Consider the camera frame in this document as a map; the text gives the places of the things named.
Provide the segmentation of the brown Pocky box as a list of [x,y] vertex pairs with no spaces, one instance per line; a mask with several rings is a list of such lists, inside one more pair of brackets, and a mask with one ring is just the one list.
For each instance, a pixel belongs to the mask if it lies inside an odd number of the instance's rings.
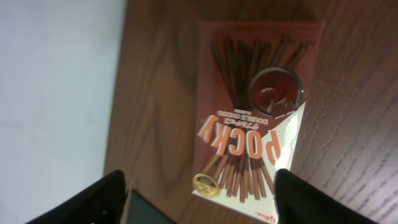
[[324,26],[201,24],[194,195],[278,222],[274,177],[292,164]]

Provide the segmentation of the dark green box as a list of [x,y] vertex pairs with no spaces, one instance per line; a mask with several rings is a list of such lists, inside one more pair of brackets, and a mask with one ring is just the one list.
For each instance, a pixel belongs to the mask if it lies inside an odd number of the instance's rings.
[[127,224],[176,224],[165,213],[145,199],[138,191],[131,190]]

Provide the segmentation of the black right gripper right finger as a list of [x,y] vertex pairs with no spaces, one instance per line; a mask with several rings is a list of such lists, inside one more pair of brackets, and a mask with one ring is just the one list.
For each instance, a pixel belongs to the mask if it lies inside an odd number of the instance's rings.
[[376,224],[287,169],[277,171],[274,185],[281,224]]

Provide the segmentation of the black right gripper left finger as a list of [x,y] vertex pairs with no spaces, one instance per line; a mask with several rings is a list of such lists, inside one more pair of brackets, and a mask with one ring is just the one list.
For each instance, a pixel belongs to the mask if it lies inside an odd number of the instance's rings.
[[27,224],[120,224],[127,195],[123,171],[114,170]]

